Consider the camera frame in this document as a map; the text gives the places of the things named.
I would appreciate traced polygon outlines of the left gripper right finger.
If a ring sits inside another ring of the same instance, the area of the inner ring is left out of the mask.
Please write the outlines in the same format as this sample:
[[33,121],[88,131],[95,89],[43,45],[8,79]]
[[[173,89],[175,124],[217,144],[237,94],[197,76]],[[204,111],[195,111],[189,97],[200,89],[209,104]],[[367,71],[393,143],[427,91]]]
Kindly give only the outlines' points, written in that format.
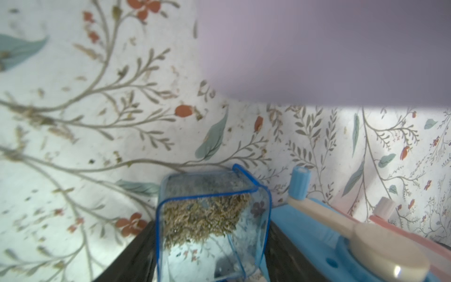
[[319,281],[319,272],[273,221],[268,231],[265,260],[271,282]]

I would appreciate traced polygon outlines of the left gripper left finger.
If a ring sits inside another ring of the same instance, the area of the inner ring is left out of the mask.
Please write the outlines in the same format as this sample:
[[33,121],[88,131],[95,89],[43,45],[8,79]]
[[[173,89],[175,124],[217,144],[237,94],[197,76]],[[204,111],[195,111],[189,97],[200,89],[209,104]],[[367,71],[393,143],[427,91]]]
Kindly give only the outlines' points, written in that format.
[[157,259],[156,222],[150,222],[94,282],[151,282]]

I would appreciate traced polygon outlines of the blue pencil sharpener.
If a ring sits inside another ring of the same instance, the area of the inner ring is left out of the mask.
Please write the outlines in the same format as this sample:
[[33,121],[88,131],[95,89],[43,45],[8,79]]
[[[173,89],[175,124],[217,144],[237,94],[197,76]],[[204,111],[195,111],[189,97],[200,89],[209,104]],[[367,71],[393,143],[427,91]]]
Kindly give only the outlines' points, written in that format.
[[[334,230],[328,219],[339,211],[307,197],[310,176],[307,168],[293,168],[287,204],[272,209],[270,223],[273,221],[319,272],[319,282],[385,282],[352,259],[348,239]],[[270,282],[265,257],[261,271]],[[440,281],[429,274],[424,282]]]

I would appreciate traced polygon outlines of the blue clear shavings tray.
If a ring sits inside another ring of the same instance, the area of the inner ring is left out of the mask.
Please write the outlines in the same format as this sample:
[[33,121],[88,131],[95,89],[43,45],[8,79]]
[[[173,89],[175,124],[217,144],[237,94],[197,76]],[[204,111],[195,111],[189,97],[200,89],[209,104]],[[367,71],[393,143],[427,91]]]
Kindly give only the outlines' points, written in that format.
[[271,193],[247,169],[173,174],[156,210],[159,282],[243,282],[264,260]]

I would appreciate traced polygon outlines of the pink pencil sharpener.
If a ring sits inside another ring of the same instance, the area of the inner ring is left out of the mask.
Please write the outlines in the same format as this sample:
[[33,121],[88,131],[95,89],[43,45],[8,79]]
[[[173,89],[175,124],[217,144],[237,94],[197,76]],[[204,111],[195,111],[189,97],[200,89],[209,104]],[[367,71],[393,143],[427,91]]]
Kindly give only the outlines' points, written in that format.
[[375,277],[386,282],[423,282],[433,274],[440,282],[450,281],[451,249],[390,223],[396,209],[393,200],[382,197],[366,223],[343,213],[328,219],[348,239],[352,259]]

